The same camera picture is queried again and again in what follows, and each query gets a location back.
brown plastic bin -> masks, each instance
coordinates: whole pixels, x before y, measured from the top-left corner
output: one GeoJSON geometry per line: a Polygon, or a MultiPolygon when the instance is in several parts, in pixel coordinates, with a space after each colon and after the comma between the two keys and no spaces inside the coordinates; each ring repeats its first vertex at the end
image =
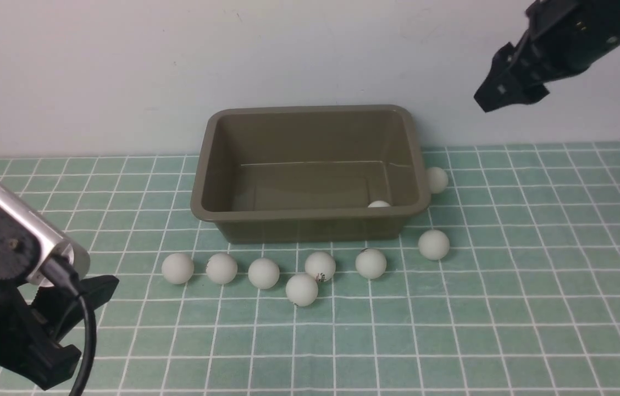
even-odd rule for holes
{"type": "Polygon", "coordinates": [[[410,113],[376,105],[220,111],[190,207],[237,244],[393,239],[429,203],[410,113]]]}

table surface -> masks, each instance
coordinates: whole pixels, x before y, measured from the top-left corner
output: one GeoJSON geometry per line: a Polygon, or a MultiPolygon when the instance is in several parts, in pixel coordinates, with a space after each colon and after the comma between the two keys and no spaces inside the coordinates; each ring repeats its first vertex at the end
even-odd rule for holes
{"type": "MultiPolygon", "coordinates": [[[[620,395],[620,142],[424,158],[449,187],[370,243],[229,245],[190,213],[197,156],[0,159],[0,179],[89,248],[92,274],[121,280],[97,313],[91,394],[620,395]],[[416,250],[433,227],[453,246],[440,262],[416,250]],[[365,246],[389,262],[372,282],[353,267],[365,246]],[[285,280],[316,250],[337,275],[295,308],[285,280]],[[175,251],[195,261],[185,286],[160,275],[175,251]],[[224,287],[204,276],[218,251],[240,264],[224,287]],[[260,256],[283,273],[269,291],[243,273],[260,256]]],[[[33,393],[0,369],[0,394],[33,393]]]]}

black cable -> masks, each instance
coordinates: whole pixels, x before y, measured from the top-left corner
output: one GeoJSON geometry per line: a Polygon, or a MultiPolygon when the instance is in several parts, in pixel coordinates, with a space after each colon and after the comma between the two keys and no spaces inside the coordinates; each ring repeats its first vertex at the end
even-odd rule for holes
{"type": "Polygon", "coordinates": [[[78,371],[76,381],[71,388],[70,396],[81,396],[86,389],[88,379],[92,371],[92,363],[95,360],[95,349],[97,344],[97,326],[95,319],[95,312],[92,310],[90,304],[80,295],[77,299],[81,309],[83,310],[83,322],[86,328],[86,341],[83,347],[83,361],[81,363],[81,369],[78,371]]]}

white wall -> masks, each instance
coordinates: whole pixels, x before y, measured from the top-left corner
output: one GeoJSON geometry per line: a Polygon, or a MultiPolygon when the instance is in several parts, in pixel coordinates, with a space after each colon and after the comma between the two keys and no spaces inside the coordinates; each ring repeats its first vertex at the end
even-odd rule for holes
{"type": "Polygon", "coordinates": [[[0,156],[196,152],[217,110],[335,103],[404,106],[426,145],[620,138],[620,48],[538,105],[475,103],[530,3],[0,2],[0,156]]]}

ping pong ball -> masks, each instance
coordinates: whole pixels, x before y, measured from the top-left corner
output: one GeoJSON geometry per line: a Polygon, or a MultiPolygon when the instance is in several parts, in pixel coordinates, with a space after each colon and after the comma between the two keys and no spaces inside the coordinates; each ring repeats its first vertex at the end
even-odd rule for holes
{"type": "Polygon", "coordinates": [[[391,205],[386,201],[373,201],[368,205],[370,208],[388,208],[388,206],[391,205]]]}
{"type": "Polygon", "coordinates": [[[230,283],[237,276],[237,261],[227,253],[214,254],[207,261],[205,273],[210,281],[218,285],[230,283]]]}
{"type": "Polygon", "coordinates": [[[418,240],[420,254],[430,260],[441,260],[449,253],[449,238],[439,230],[429,230],[418,240]]]}
{"type": "Polygon", "coordinates": [[[327,282],[337,271],[335,259],[324,251],[316,251],[305,259],[305,272],[318,282],[327,282]]]}
{"type": "Polygon", "coordinates": [[[356,270],[366,279],[376,279],[386,271],[386,256],[380,250],[367,248],[356,256],[356,270]]]}
{"type": "Polygon", "coordinates": [[[315,279],[300,273],[293,276],[285,284],[285,295],[297,306],[308,306],[317,298],[318,287],[315,279]]]}
{"type": "Polygon", "coordinates": [[[173,253],[164,259],[161,264],[161,273],[164,279],[174,285],[182,285],[190,280],[195,272],[195,266],[187,254],[173,253]]]}
{"type": "Polygon", "coordinates": [[[249,281],[255,287],[265,290],[272,288],[278,281],[280,269],[278,264],[268,258],[254,260],[249,266],[249,281]]]}
{"type": "Polygon", "coordinates": [[[433,194],[439,194],[449,184],[449,177],[442,168],[428,168],[428,186],[430,186],[430,192],[433,194]]]}

